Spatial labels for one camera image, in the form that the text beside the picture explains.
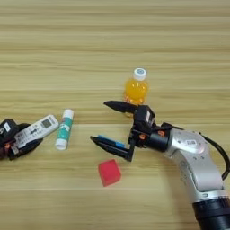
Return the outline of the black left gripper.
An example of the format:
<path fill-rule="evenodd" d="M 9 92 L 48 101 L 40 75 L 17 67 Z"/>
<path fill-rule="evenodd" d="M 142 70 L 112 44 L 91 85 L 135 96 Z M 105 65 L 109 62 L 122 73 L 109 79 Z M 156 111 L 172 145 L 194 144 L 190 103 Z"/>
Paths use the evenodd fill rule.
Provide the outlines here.
<path fill-rule="evenodd" d="M 19 124 L 18 125 L 19 132 L 29 127 L 30 125 L 31 124 L 29 123 Z M 28 153 L 36 149 L 42 141 L 43 141 L 42 138 L 35 139 L 27 143 L 23 147 L 18 147 L 17 145 L 14 145 L 14 143 L 16 142 L 15 133 L 8 134 L 6 136 L 0 135 L 0 160 L 5 159 L 7 156 L 9 157 L 10 160 L 14 160 L 21 156 L 27 155 Z"/>

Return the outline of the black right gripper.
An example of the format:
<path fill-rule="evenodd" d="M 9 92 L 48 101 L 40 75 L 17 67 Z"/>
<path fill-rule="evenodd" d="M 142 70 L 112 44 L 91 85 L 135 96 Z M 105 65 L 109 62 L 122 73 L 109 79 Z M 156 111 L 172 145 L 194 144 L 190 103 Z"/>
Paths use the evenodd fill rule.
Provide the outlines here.
<path fill-rule="evenodd" d="M 111 109 L 122 113 L 134 113 L 137 109 L 136 105 L 127 102 L 106 101 L 104 104 Z M 90 136 L 90 139 L 106 152 L 122 157 L 131 162 L 135 147 L 151 148 L 160 152 L 165 152 L 169 145 L 170 131 L 172 128 L 173 127 L 167 123 L 157 126 L 155 122 L 150 125 L 134 122 L 128 137 L 128 143 L 130 144 L 129 150 L 105 137 Z"/>

